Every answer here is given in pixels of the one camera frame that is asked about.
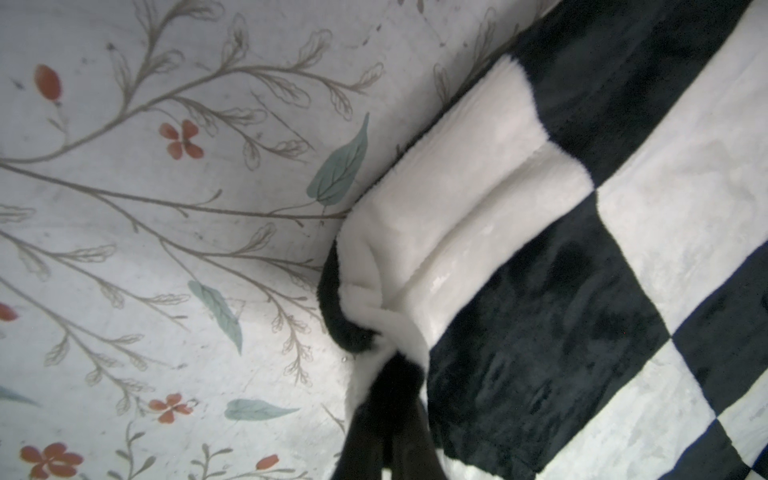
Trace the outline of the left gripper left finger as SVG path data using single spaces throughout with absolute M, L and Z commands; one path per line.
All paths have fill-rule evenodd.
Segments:
M 384 468 L 385 432 L 370 417 L 352 419 L 332 480 L 381 480 Z

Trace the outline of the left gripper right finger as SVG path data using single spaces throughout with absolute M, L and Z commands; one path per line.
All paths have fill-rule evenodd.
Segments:
M 446 480 L 421 407 L 410 407 L 392 436 L 392 479 Z

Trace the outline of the black white checkered pillowcase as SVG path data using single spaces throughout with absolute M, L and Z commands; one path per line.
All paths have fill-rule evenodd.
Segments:
M 447 479 L 767 475 L 767 5 L 561 1 L 355 203 L 356 414 Z

